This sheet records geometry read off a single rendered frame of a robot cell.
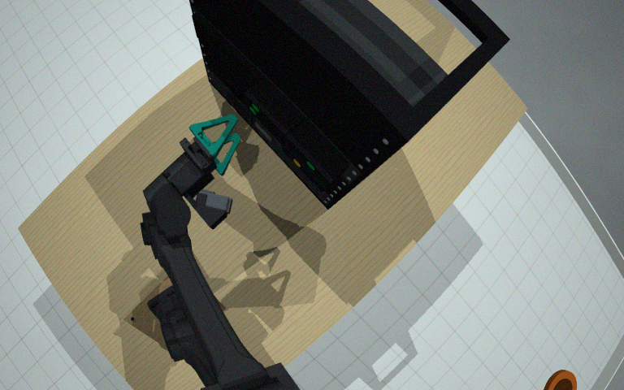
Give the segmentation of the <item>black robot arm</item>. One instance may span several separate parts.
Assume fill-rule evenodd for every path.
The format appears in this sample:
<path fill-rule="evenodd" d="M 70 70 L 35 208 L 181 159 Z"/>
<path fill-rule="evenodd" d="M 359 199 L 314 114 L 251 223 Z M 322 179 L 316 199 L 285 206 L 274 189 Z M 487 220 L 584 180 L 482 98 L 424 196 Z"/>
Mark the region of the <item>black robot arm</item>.
<path fill-rule="evenodd" d="M 162 172 L 143 190 L 150 212 L 142 214 L 141 234 L 172 283 L 147 303 L 171 358 L 197 372 L 201 390 L 301 390 L 281 362 L 265 368 L 241 343 L 193 256 L 191 211 L 175 186 L 213 230 L 232 199 L 203 189 L 210 182 L 192 159 L 170 180 Z"/>

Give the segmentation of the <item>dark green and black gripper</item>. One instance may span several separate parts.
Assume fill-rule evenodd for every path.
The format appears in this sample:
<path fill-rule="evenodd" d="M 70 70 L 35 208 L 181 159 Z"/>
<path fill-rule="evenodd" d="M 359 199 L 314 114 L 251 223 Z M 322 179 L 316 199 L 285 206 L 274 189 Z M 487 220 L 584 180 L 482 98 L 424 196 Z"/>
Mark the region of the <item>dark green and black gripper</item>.
<path fill-rule="evenodd" d="M 170 178 L 192 159 L 206 175 L 206 178 L 209 180 L 209 182 L 214 179 L 214 177 L 211 175 L 211 172 L 215 169 L 221 176 L 223 176 L 228 168 L 228 164 L 232 159 L 232 155 L 234 154 L 236 147 L 241 141 L 241 137 L 237 133 L 229 136 L 237 121 L 238 118 L 234 114 L 231 114 L 217 119 L 212 119 L 201 123 L 195 123 L 189 126 L 190 131 L 195 136 L 193 138 L 195 142 L 190 144 L 186 138 L 184 138 L 180 142 L 180 145 L 185 152 L 183 152 L 166 170 L 163 171 L 164 175 L 172 183 Z M 229 122 L 228 126 L 225 128 L 219 139 L 215 142 L 211 142 L 210 139 L 203 132 L 208 128 L 212 128 L 226 122 Z M 223 145 L 227 144 L 230 141 L 233 141 L 232 146 L 223 162 L 220 162 L 217 159 L 217 156 L 220 150 L 223 148 Z M 194 155 L 196 158 L 194 158 Z"/>

